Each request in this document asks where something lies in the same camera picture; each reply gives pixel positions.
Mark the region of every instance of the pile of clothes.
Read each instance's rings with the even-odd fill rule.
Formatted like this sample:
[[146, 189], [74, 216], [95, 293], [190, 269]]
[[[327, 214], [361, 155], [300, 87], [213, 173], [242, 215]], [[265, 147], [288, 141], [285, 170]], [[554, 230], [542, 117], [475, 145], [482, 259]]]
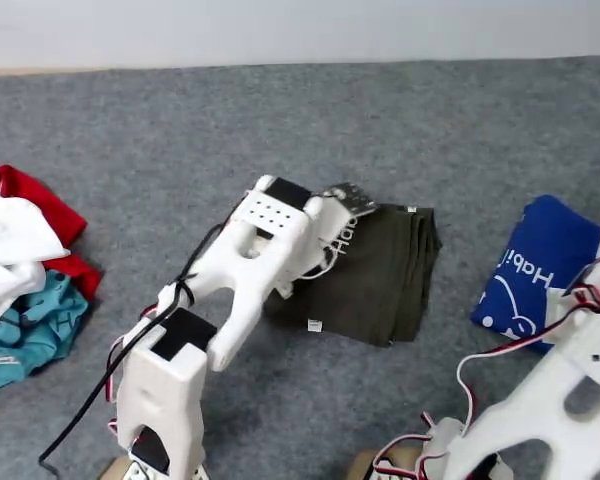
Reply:
[[69, 354], [100, 283], [68, 250], [86, 226], [38, 180], [0, 167], [0, 387]]

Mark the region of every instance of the gray carpet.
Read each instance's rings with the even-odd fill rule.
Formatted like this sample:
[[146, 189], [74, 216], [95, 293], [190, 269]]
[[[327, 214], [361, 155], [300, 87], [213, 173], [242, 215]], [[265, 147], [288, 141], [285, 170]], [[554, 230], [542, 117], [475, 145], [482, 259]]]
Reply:
[[[261, 174], [350, 180], [434, 206], [444, 242], [417, 341], [374, 348], [261, 322], [204, 396], [216, 479], [340, 479], [356, 452], [461, 418], [457, 361], [502, 339], [469, 312], [525, 203], [557, 195], [600, 221], [600, 58], [106, 72], [0, 79], [0, 163], [43, 179], [90, 222], [76, 250], [105, 272], [71, 356], [0, 390], [0, 480], [36, 456], [103, 372], [113, 338]], [[222, 299], [202, 305], [216, 320]], [[475, 364], [481, 405], [537, 360]], [[52, 457], [91, 480], [119, 453], [99, 399]], [[539, 478], [546, 448], [508, 452]]]

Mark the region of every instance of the white cloth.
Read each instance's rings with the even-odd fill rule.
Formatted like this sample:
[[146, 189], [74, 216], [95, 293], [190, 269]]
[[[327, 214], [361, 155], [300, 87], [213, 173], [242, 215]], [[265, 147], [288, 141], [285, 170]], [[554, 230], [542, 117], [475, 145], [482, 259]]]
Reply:
[[0, 265], [0, 317], [20, 295], [42, 290], [45, 279], [44, 267], [40, 262], [6, 267]]
[[0, 265], [42, 262], [69, 253], [35, 204], [0, 196]]
[[44, 288], [41, 261], [69, 253], [36, 205], [0, 196], [0, 317], [20, 295]]

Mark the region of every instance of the wooden base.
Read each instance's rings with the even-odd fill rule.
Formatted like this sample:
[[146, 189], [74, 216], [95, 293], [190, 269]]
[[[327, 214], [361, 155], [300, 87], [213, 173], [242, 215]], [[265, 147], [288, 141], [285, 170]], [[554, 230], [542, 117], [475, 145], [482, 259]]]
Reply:
[[130, 465], [131, 460], [129, 460], [129, 457], [118, 457], [111, 462], [104, 473], [98, 477], [98, 480], [122, 480]]
[[[387, 457], [396, 467], [411, 470], [420, 452], [419, 448], [392, 448], [389, 450]], [[369, 465], [371, 465], [376, 453], [373, 450], [360, 452], [353, 461], [346, 480], [367, 480], [365, 475], [369, 471]], [[98, 477], [98, 480], [122, 480], [130, 465], [131, 460], [128, 457], [118, 457], [111, 462], [105, 472]]]

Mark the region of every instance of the folded clothing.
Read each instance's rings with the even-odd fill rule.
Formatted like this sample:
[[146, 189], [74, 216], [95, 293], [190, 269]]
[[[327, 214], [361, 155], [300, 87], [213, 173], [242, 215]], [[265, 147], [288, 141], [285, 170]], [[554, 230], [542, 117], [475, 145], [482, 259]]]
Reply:
[[[87, 222], [35, 178], [10, 166], [0, 166], [0, 196], [21, 197], [35, 204], [47, 220], [63, 247], [69, 247], [84, 231]], [[87, 301], [93, 300], [100, 283], [100, 273], [75, 255], [43, 262], [72, 277]]]
[[294, 282], [287, 300], [273, 292], [265, 316], [299, 328], [317, 323], [373, 345], [413, 340], [440, 249], [433, 210], [383, 205], [352, 220], [332, 246], [333, 269]]
[[[542, 331], [548, 289], [568, 287], [594, 260], [599, 243], [600, 226], [555, 197], [536, 198], [525, 207], [471, 320], [513, 339]], [[551, 344], [531, 347], [546, 352]]]
[[0, 387], [65, 358], [87, 308], [70, 277], [48, 270], [44, 290], [19, 297], [0, 318]]

